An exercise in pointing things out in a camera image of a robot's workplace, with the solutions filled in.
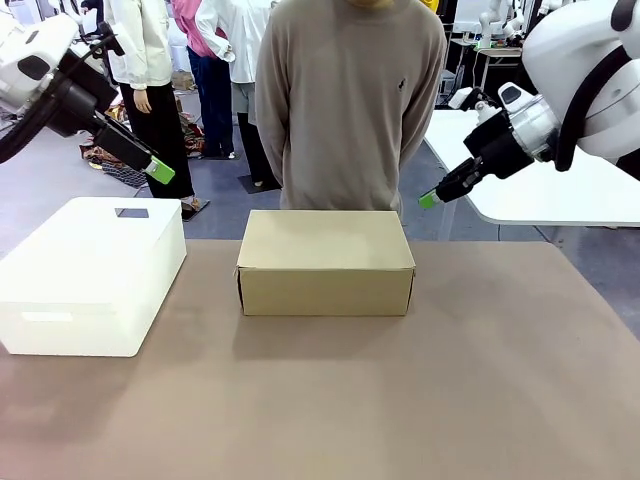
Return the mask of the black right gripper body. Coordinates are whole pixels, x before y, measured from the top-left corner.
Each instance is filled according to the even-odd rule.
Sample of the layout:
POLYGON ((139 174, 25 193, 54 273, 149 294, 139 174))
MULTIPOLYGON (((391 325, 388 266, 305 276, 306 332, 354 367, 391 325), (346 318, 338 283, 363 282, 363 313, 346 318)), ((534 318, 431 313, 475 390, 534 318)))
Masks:
POLYGON ((479 160, 476 171, 480 178, 494 175, 504 180, 533 163, 515 139, 506 112, 497 113, 476 126, 463 143, 479 160))

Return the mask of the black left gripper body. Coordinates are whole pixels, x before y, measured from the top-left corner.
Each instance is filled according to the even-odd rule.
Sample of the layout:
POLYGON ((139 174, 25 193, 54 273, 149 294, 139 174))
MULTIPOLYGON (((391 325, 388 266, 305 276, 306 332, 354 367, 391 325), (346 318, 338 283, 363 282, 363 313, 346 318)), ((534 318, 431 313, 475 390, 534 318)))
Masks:
POLYGON ((94 143, 120 161, 136 161, 138 147, 135 135, 109 115, 94 113, 94 143))

